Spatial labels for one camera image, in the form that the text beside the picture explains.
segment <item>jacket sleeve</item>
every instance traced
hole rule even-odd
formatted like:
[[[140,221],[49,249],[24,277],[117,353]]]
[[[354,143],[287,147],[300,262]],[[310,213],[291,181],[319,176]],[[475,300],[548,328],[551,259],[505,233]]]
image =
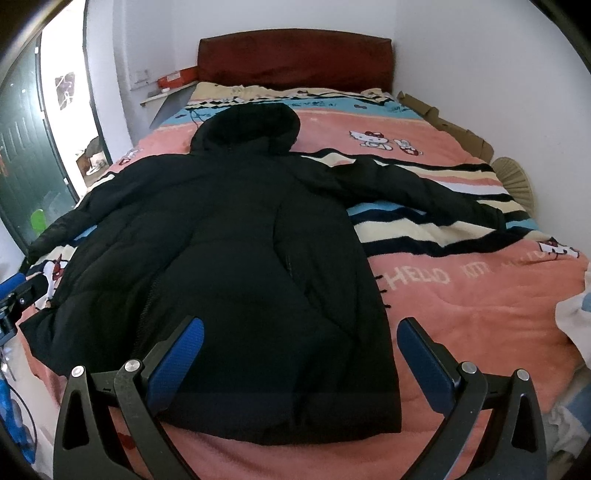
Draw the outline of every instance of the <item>jacket sleeve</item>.
[[[379,166],[368,157],[334,167],[305,157],[286,159],[285,163],[308,188],[338,198],[345,207],[388,200],[438,218],[453,218],[495,230],[506,228],[504,214],[499,209],[480,204],[397,165]]]
[[[161,170],[158,157],[146,157],[119,173],[109,173],[80,204],[53,222],[29,247],[27,261],[37,262],[55,247],[65,245],[125,202],[139,198],[158,178]]]

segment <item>jacket hood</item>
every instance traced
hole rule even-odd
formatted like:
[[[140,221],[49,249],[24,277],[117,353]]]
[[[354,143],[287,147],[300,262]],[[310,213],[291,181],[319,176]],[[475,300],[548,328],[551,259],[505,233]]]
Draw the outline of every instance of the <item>jacket hood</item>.
[[[191,153],[284,154],[299,132],[300,118],[287,105],[245,103],[206,120],[191,140]]]

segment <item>metal screw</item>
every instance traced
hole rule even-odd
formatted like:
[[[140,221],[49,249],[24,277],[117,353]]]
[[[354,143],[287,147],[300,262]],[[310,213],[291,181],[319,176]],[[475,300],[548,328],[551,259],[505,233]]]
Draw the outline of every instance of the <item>metal screw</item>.
[[[74,378],[78,378],[84,373],[84,367],[82,365],[78,365],[72,369],[72,376]]]
[[[464,362],[462,363],[462,370],[467,374],[475,374],[478,369],[472,362]]]
[[[140,366],[139,360],[129,360],[125,363],[125,369],[128,372],[135,372]]]
[[[527,370],[523,370],[522,368],[517,371],[517,376],[524,382],[527,382],[530,379],[530,374],[527,372]]]

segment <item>green door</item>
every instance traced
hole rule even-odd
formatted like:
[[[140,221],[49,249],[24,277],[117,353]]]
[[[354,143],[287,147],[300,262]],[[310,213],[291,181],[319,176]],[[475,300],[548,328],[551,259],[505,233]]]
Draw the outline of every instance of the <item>green door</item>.
[[[43,210],[50,224],[75,204],[41,108],[36,46],[32,41],[0,86],[0,215],[25,251],[38,235],[33,212]]]

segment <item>hello kitty blanket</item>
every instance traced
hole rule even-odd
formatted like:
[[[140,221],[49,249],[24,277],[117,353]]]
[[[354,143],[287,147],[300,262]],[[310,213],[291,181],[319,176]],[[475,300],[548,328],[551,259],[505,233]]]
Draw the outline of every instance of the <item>hello kitty blanket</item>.
[[[493,170],[463,151],[448,134],[379,90],[363,94],[323,89],[274,92],[261,87],[200,83],[189,104],[141,140],[110,168],[108,181],[148,155],[187,153],[199,124],[230,105],[284,102],[301,120],[294,151],[330,166],[367,154],[435,180],[505,214],[506,230],[436,220],[425,212],[385,201],[349,209],[388,309],[400,375],[402,432],[334,445],[259,446],[165,426],[185,460],[204,480],[395,480],[402,477],[442,418],[432,412],[396,347],[398,322],[415,317],[460,361],[482,371],[531,374],[540,406],[549,411],[581,357],[554,317],[558,302],[584,290],[588,260],[538,231]],[[65,256],[54,252],[59,278]],[[30,357],[34,371],[59,401],[65,379]],[[113,416],[120,432],[124,423]],[[466,470],[483,433],[481,419],[456,465]],[[149,476],[133,443],[125,442],[138,473]]]

